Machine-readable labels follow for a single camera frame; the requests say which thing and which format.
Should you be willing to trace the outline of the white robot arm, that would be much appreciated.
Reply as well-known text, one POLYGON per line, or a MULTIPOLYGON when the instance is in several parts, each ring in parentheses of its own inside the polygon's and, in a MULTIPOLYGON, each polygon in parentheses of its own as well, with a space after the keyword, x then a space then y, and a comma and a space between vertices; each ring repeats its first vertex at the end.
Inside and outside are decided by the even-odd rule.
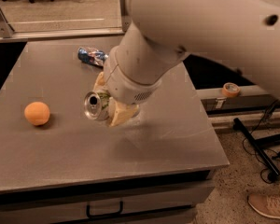
POLYGON ((280 100, 280 6, 262 0, 125 0, 132 20, 95 85, 107 91, 107 121, 128 121, 190 54, 202 54, 280 100))

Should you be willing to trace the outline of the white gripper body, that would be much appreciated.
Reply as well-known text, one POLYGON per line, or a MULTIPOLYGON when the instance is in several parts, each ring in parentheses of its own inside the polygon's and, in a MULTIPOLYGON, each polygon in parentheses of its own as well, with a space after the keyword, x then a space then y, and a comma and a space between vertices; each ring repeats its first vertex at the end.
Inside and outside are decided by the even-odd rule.
POLYGON ((142 104, 161 85, 161 80, 151 85, 133 81, 119 67, 116 58, 118 46, 112 48, 104 66, 104 81, 109 94, 117 101, 126 105, 142 104))

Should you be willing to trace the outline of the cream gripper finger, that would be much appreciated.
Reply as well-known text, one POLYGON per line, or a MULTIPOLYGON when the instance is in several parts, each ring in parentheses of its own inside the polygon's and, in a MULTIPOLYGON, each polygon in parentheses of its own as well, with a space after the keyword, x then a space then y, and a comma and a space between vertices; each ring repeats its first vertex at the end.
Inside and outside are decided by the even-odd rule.
POLYGON ((109 100, 107 124, 109 127, 119 126, 127 122, 139 112, 139 105, 126 105, 114 98, 109 100))
POLYGON ((101 72, 94 83, 93 86, 93 91, 94 92, 99 92, 99 91, 105 91, 106 90, 106 85, 105 85, 105 80, 104 80, 104 73, 101 72))

